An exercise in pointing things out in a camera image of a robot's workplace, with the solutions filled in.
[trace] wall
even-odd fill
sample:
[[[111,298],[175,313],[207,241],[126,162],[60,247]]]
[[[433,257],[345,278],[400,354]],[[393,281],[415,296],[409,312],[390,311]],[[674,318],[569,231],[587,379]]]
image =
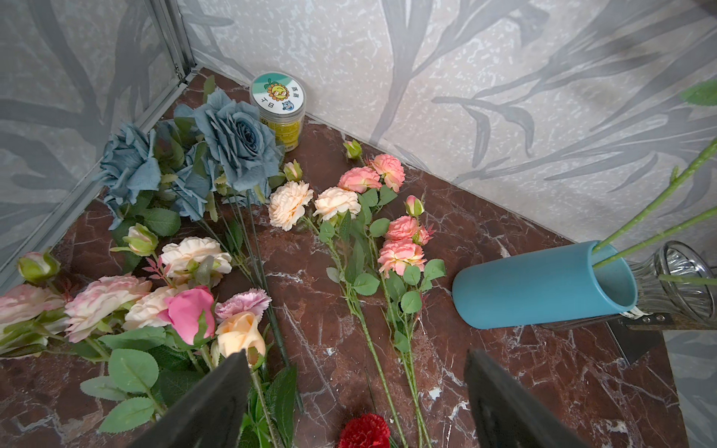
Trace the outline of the wall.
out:
[[[0,0],[0,266],[171,82],[143,1]]]
[[[199,63],[303,81],[308,112],[575,240],[600,239],[717,135],[691,0],[179,0]],[[717,201],[717,160],[619,247]],[[717,262],[715,220],[679,239]]]

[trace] blue cylindrical vase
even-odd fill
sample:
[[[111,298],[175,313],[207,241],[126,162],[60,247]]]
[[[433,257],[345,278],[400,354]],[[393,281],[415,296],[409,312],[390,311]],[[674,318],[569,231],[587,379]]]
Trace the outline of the blue cylindrical vase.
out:
[[[598,241],[539,250],[458,272],[453,302],[480,329],[531,325],[623,313],[637,303],[637,283],[624,259],[594,270],[617,253]]]

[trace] red marble floor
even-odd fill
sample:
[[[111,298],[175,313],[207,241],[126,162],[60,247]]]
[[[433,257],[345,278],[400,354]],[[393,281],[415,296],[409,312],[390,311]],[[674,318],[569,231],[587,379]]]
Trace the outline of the red marble floor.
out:
[[[203,70],[178,103],[198,106],[208,74]],[[217,75],[217,85],[236,100],[247,99],[245,90],[227,78]],[[336,185],[350,168],[342,141],[339,131],[307,119],[303,141],[290,157],[301,163],[314,191]],[[412,168],[407,169],[400,197],[409,194],[426,195],[429,220],[437,229],[426,253],[429,258],[443,258],[448,271],[440,287],[425,298],[427,306],[415,342],[424,415],[436,447],[478,445],[462,381],[465,356],[471,348],[486,350],[595,447],[688,446],[664,344],[628,366],[603,324],[563,332],[537,326],[476,330],[456,313],[450,285],[462,268],[568,241]],[[402,207],[395,201],[382,214],[399,216]],[[257,219],[270,293],[289,354],[299,368],[299,389],[306,407],[304,415],[297,415],[295,443],[334,447],[341,428],[354,416],[377,411],[389,420],[371,356],[361,329],[338,296],[338,287],[326,277],[331,259],[323,245],[309,233],[270,227],[264,214]],[[102,275],[120,274],[122,255],[108,251],[113,245],[107,231],[111,221],[101,202],[94,201],[56,248],[75,281],[86,284]],[[198,232],[187,223],[176,238],[190,233]],[[232,273],[220,285],[219,294],[238,292],[240,285],[242,278]],[[381,301],[367,299],[364,312],[413,446],[409,389],[388,341]],[[84,395],[79,384],[97,376],[103,365],[52,355],[2,361],[1,365],[2,446],[124,447],[142,430],[114,437],[96,432],[113,403]]]

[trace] red carnation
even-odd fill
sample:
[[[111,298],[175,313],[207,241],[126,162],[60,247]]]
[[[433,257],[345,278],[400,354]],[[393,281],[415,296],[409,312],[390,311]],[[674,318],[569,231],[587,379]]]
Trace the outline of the red carnation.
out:
[[[390,448],[390,436],[391,430],[382,416],[364,414],[343,428],[338,448]]]

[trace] jar lid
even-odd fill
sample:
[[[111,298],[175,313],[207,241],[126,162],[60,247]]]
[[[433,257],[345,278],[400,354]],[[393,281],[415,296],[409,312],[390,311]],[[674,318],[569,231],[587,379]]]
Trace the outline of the jar lid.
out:
[[[279,72],[259,75],[252,83],[256,105],[277,115],[298,112],[304,106],[304,89],[291,76]]]

